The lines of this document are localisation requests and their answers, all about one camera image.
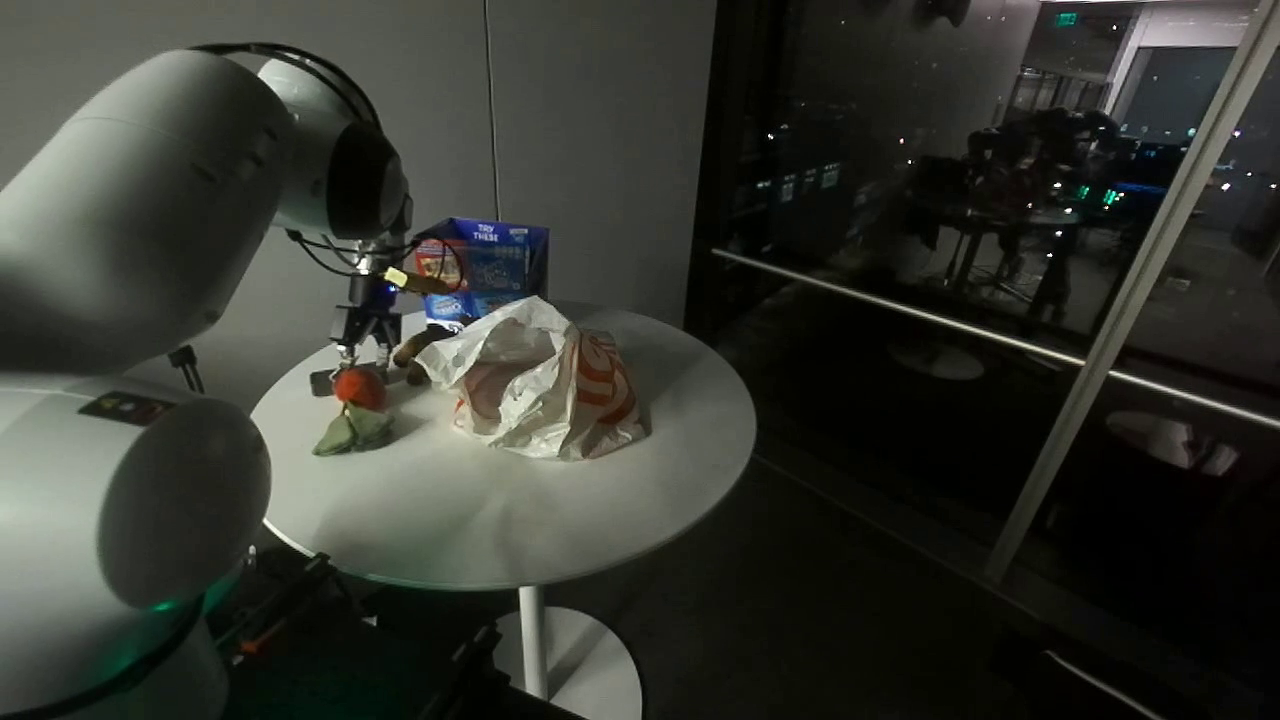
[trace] orange object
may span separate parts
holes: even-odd
[[[387,393],[379,382],[379,377],[363,371],[363,367],[339,367],[332,379],[332,394],[357,409],[383,409]]]

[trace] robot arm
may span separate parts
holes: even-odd
[[[282,45],[144,59],[0,193],[0,371],[163,354],[222,318],[274,223],[363,245],[409,228],[397,146],[359,88]]]

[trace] table pedestal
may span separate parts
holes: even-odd
[[[642,667],[623,641],[572,609],[545,609],[541,586],[519,586],[519,611],[497,623],[505,630],[492,665],[527,697],[589,720],[642,720]]]

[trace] white table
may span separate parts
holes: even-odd
[[[307,388],[307,371],[338,359],[317,351],[251,413],[274,452],[268,528],[378,584],[519,586],[523,689],[592,720],[642,720],[628,647],[585,611],[545,611],[541,584],[617,569],[706,521],[754,460],[755,409],[743,379],[680,327],[636,312],[578,318],[612,331],[649,409],[649,438],[599,460],[527,460],[452,429],[452,388],[397,382],[387,447],[311,456],[339,409]]]

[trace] white plastic bag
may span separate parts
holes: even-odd
[[[617,342],[541,297],[487,312],[422,359],[456,388],[452,424],[523,456],[604,456],[649,433]]]

